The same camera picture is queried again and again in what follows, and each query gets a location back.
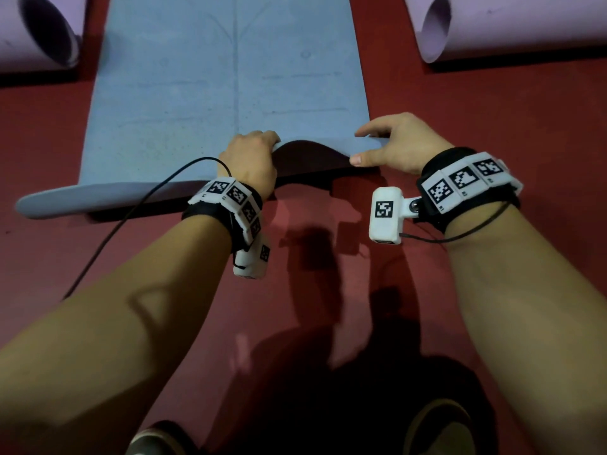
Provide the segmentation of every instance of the blue yoga mat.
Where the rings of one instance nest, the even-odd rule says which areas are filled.
[[[256,129],[345,160],[385,143],[352,137],[366,121],[349,0],[111,0],[78,185],[16,208],[46,218],[133,204]],[[279,175],[337,166],[314,150],[290,166],[289,146],[275,147]],[[151,201],[193,194],[215,173],[213,162],[194,165]]]

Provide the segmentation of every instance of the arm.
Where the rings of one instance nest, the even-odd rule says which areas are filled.
[[[355,165],[419,174],[452,147],[411,114],[357,132],[390,132]],[[445,237],[493,214],[487,204],[453,220]],[[607,450],[607,303],[513,206],[479,232],[447,245],[459,308],[478,353],[535,439],[551,454]]]
[[[236,136],[220,156],[263,199],[277,140]],[[190,217],[21,332],[0,352],[0,428],[36,454],[124,453],[197,336],[230,249],[219,221]]]

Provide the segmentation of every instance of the person's left hand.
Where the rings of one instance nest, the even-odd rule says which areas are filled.
[[[219,154],[219,159],[228,166],[232,177],[253,187],[265,201],[276,185],[272,148],[278,142],[280,137],[274,131],[253,131],[246,136],[237,134],[225,152]],[[217,166],[217,175],[228,175],[221,164]]]

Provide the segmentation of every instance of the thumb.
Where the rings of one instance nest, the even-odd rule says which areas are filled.
[[[358,153],[350,157],[350,164],[356,167],[383,166],[387,162],[386,149],[388,145],[366,152]]]

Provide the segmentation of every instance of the rolled yoga mat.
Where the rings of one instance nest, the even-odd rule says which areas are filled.
[[[21,198],[30,218],[139,202],[236,133],[276,130],[279,175],[348,166],[368,121],[349,0],[111,0],[78,185]],[[193,195],[200,162],[150,202]]]
[[[422,59],[607,44],[607,0],[405,0]]]
[[[0,0],[0,73],[74,68],[86,0]]]

